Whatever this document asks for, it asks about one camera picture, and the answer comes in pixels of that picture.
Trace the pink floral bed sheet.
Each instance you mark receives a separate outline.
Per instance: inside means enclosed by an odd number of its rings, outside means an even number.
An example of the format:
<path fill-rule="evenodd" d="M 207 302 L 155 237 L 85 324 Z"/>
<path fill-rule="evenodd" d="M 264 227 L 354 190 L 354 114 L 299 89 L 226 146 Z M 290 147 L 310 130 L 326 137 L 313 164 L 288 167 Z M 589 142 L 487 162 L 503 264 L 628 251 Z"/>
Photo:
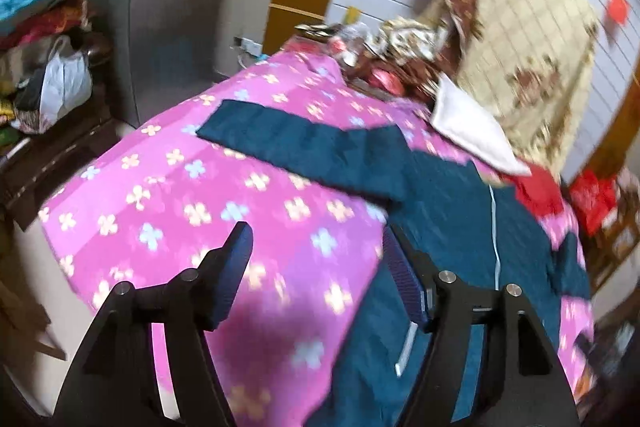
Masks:
<path fill-rule="evenodd" d="M 411 150 L 472 164 L 492 187 L 515 187 L 439 134 L 430 124 L 433 109 L 349 89 L 325 55 L 281 52 L 153 117 L 43 206 L 53 254 L 93 308 L 121 281 L 148 286 L 195 267 L 235 223 L 248 223 L 253 254 L 230 317 L 208 347 L 240 425 L 311 426 L 381 265 L 386 212 L 202 139 L 198 130 L 225 101 L 342 130 L 394 126 Z M 566 202 L 558 215 L 536 219 L 553 244 L 577 236 Z M 571 386 L 585 367 L 575 339 L 591 329 L 589 294 L 563 298 L 556 352 Z"/>

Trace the dark wooden shelf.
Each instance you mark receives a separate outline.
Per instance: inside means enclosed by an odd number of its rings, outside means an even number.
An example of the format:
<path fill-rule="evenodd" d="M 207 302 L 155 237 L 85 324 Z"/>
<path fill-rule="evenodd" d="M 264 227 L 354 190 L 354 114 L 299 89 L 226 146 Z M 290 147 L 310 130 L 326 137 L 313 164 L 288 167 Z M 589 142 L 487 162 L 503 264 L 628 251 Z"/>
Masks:
<path fill-rule="evenodd" d="M 37 219 L 40 206 L 74 171 L 118 141 L 105 88 L 112 72 L 111 40 L 90 32 L 82 49 L 94 76 L 89 100 L 47 132 L 21 139 L 1 157 L 1 219 L 21 230 Z"/>

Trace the red ruffled pillow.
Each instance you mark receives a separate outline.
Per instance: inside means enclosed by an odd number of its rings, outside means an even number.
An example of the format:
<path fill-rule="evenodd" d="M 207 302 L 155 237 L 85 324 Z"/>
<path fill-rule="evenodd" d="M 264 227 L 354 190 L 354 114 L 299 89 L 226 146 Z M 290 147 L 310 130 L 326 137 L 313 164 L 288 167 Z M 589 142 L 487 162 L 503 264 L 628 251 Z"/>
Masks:
<path fill-rule="evenodd" d="M 536 218 L 555 216 L 564 209 L 559 184 L 544 167 L 527 163 L 529 176 L 502 174 L 503 181 L 515 187 L 516 199 Z"/>

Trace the white plastic bag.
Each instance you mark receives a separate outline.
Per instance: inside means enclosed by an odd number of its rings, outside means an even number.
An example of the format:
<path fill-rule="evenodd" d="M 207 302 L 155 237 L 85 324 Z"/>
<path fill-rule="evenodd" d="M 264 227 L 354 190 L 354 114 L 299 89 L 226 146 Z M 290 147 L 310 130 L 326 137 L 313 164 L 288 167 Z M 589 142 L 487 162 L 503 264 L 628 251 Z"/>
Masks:
<path fill-rule="evenodd" d="M 59 36 L 50 46 L 46 62 L 18 88 L 10 125 L 25 134 L 43 134 L 91 95 L 87 57 L 72 47 L 69 36 Z"/>

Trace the white pillow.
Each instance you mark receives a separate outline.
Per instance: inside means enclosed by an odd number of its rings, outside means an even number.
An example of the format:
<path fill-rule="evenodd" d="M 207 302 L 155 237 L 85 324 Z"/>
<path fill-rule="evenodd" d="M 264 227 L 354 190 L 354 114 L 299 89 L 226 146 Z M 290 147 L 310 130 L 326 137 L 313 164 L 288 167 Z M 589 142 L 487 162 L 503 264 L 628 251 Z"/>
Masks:
<path fill-rule="evenodd" d="M 445 74 L 438 78 L 430 124 L 446 139 L 499 172 L 511 176 L 532 174 L 525 162 L 514 155 L 494 116 Z"/>

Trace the teal padded jacket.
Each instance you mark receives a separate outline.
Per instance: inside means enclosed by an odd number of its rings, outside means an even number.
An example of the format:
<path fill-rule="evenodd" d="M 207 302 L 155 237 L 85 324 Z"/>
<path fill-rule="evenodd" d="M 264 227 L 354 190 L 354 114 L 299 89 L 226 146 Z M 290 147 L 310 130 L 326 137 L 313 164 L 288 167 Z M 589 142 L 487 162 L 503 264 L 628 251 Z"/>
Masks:
<path fill-rule="evenodd" d="M 198 135 L 312 182 L 377 202 L 438 269 L 472 286 L 514 284 L 558 351 L 561 301 L 585 298 L 578 238 L 553 244 L 510 187 L 486 184 L 472 164 L 411 150 L 394 127 L 342 130 L 254 103 L 225 101 Z M 470 415 L 485 329 L 472 328 L 454 419 Z M 333 367 L 311 426 L 401 426 L 431 337 L 409 319 L 383 258 Z"/>

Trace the cream floral quilt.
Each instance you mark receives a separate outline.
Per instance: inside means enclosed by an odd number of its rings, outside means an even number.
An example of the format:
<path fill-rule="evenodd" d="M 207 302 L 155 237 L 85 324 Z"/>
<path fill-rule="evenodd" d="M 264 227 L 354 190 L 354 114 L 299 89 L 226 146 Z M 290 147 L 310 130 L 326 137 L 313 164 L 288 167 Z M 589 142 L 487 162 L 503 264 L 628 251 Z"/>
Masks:
<path fill-rule="evenodd" d="M 585 113 L 599 20 L 587 0 L 475 0 L 454 82 L 513 153 L 559 176 Z"/>

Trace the brown patterned blanket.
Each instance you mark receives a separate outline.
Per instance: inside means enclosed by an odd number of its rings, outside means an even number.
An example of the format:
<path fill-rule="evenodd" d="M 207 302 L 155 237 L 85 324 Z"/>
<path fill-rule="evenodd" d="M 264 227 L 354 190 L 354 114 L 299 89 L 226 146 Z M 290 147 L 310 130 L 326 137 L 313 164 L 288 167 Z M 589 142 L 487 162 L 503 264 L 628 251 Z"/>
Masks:
<path fill-rule="evenodd" d="M 434 100 L 440 75 L 457 75 L 481 32 L 477 0 L 432 0 L 416 20 L 386 20 L 375 34 L 360 23 L 295 27 L 296 37 L 337 61 L 347 81 L 426 103 Z"/>

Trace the wooden side table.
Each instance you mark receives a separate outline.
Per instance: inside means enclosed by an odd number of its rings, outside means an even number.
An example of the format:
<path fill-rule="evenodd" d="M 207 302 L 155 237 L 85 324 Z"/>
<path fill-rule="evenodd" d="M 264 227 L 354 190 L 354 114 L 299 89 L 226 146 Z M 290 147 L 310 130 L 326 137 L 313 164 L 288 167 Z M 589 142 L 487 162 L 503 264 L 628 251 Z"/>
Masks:
<path fill-rule="evenodd" d="M 616 206 L 586 242 L 585 259 L 594 295 L 639 245 L 639 178 L 627 167 L 615 178 Z"/>

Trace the red shopping bag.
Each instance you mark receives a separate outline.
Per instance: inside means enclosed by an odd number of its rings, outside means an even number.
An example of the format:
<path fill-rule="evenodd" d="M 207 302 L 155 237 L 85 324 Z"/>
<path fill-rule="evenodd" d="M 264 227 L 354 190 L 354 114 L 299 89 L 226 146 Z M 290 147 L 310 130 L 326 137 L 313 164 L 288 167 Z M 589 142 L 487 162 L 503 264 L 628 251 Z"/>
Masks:
<path fill-rule="evenodd" d="M 616 207 L 616 180 L 598 178 L 591 170 L 578 174 L 570 186 L 570 202 L 580 229 L 593 236 L 610 212 Z"/>

